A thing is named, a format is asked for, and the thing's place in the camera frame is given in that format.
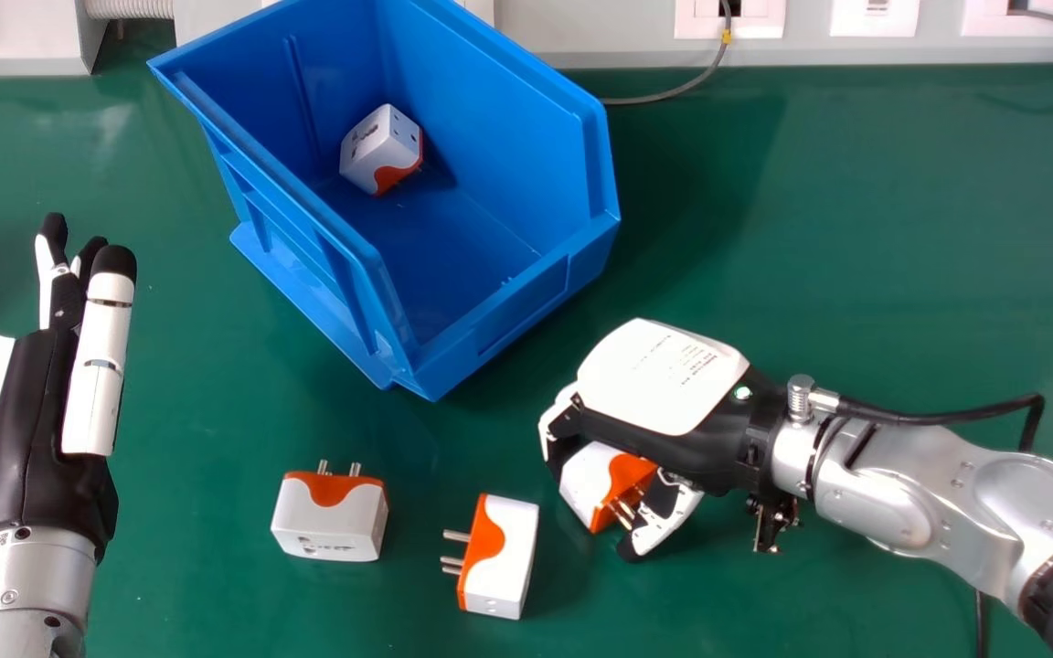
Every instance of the blue storage bin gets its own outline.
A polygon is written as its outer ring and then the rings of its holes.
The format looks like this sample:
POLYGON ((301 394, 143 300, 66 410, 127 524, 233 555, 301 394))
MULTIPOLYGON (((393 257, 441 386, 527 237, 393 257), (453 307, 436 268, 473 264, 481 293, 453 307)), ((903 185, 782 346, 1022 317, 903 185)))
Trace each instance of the blue storage bin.
POLYGON ((290 0, 150 66, 204 126, 231 241, 377 386, 440 398, 607 261, 602 105, 451 0, 290 0), (376 199, 339 142, 383 103, 426 159, 376 199))

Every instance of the robotic hand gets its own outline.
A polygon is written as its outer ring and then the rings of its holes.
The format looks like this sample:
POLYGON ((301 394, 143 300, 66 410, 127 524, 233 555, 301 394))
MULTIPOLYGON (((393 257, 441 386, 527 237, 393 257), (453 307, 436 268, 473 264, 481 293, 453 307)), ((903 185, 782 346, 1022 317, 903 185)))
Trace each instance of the robotic hand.
POLYGON ((798 524, 799 500, 810 501, 890 553, 948 566, 1053 650, 1053 461, 1027 453, 1042 407, 1032 395, 903 416, 807 376, 778 387, 727 344, 632 320, 592 351, 539 434, 553 474, 596 442, 659 466, 621 520, 623 558, 663 541, 699 496, 732 490, 749 492, 755 551, 777 553, 778 534, 798 524), (980 448, 943 426, 1020 408, 1029 408, 1020 453, 980 448))
POLYGON ((47 214, 35 238, 40 328, 0 336, 0 658, 83 655, 120 507, 106 458, 137 261, 92 238, 69 263, 66 241, 63 216, 47 214))

